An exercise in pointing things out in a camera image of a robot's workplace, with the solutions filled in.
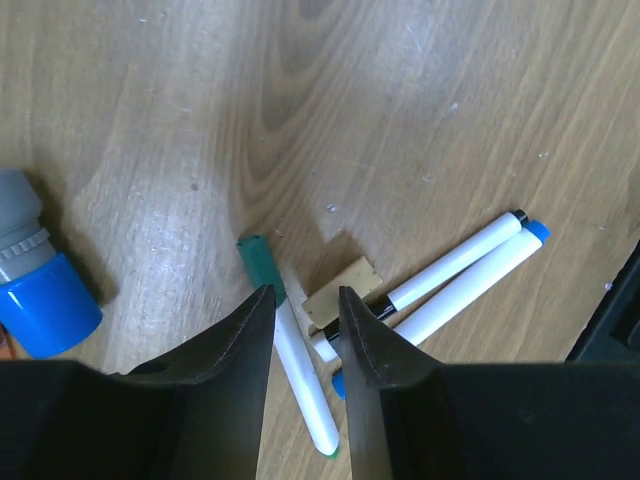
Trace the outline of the blue capped white marker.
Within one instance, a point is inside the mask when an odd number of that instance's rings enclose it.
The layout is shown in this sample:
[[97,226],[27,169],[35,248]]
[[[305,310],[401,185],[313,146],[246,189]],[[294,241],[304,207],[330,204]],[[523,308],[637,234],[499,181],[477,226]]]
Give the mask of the blue capped white marker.
[[414,346],[424,342],[540,250],[550,236],[546,225],[528,218],[520,232],[434,289],[437,293],[397,324],[394,332]]

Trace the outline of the black capped white marker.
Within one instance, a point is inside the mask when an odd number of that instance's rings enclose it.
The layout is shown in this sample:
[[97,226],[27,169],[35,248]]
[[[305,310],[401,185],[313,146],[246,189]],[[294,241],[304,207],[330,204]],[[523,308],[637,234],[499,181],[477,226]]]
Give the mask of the black capped white marker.
[[[522,210],[509,211],[501,215],[440,259],[370,304],[370,310],[377,319],[384,320],[405,309],[520,232],[527,221],[528,215]],[[317,329],[310,337],[311,346],[325,362],[330,362],[338,356],[338,290],[343,284],[352,287],[358,294],[367,296],[382,284],[382,279],[367,259],[361,257],[303,303],[304,311]]]

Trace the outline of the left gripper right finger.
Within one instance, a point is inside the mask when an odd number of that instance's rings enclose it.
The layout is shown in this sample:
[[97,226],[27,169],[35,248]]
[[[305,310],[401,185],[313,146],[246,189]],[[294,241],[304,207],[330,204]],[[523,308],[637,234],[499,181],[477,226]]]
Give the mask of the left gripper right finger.
[[349,287],[339,311],[354,478],[638,477],[636,364],[446,364]]

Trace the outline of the green capped white marker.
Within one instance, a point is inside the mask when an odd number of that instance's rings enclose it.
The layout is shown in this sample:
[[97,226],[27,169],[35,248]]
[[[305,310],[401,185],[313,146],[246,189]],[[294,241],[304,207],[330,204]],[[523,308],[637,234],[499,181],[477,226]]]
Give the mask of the green capped white marker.
[[251,286],[274,287],[276,351],[314,446],[334,458],[340,449],[340,434],[267,239],[249,235],[238,240],[236,248]]

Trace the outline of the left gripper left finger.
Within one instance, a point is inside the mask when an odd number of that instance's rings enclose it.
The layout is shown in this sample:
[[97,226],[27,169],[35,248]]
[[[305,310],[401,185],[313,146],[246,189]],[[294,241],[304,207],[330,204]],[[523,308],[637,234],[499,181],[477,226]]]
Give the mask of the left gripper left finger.
[[5,479],[252,479],[276,294],[127,374],[73,360],[1,365]]

